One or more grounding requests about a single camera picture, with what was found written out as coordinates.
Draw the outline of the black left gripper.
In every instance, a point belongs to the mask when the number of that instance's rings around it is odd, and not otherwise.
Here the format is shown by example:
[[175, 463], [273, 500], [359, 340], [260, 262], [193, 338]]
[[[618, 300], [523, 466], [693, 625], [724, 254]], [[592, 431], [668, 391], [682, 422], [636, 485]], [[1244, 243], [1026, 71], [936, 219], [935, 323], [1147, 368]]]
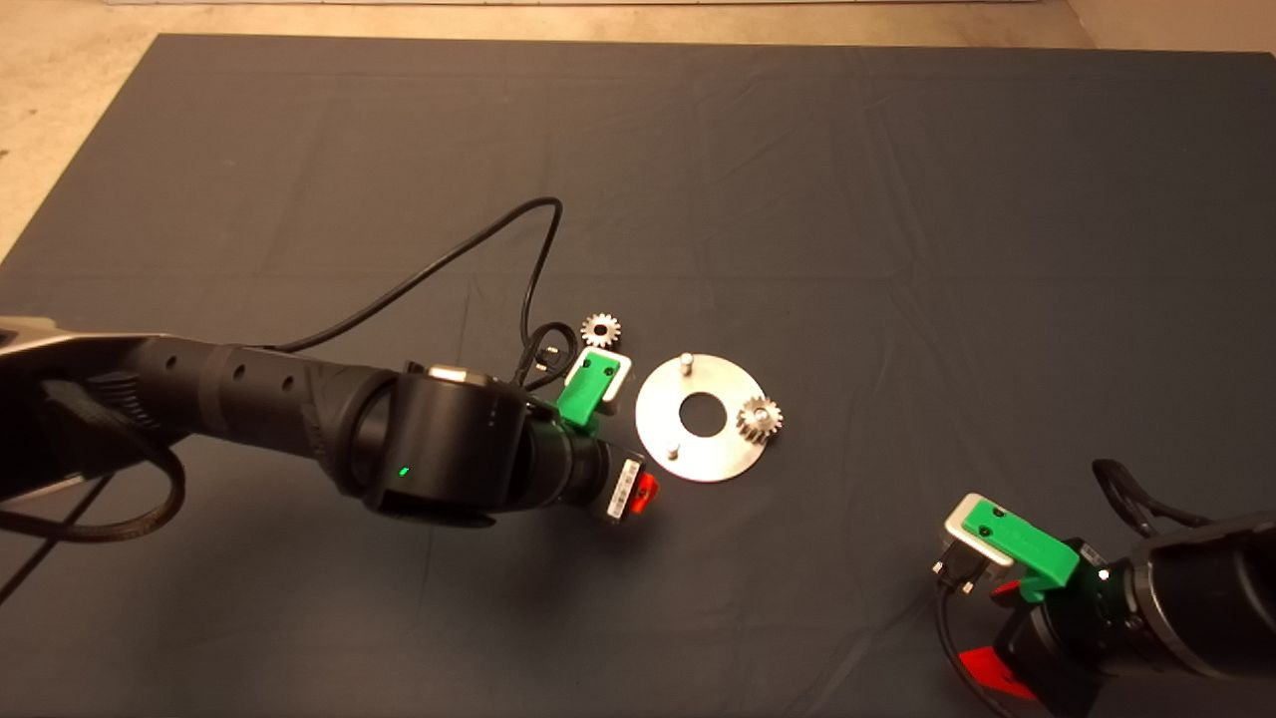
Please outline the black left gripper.
[[647, 457], [598, 437], [565, 434], [544, 451], [547, 504], [584, 510], [595, 519], [627, 522], [642, 515], [658, 496], [655, 474], [644, 474]]

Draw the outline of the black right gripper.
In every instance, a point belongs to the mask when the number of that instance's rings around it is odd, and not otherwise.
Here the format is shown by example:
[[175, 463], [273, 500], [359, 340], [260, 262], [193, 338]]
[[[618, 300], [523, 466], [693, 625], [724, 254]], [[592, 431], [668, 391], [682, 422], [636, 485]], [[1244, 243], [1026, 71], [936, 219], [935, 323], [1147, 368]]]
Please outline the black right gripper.
[[1020, 580], [998, 583], [993, 599], [1020, 599], [993, 647], [962, 650], [968, 676], [993, 692], [1039, 703], [1053, 717], [1088, 717], [1108, 681], [1142, 672], [1124, 569], [1087, 542], [1071, 542], [1079, 566], [1041, 601], [1021, 599]]

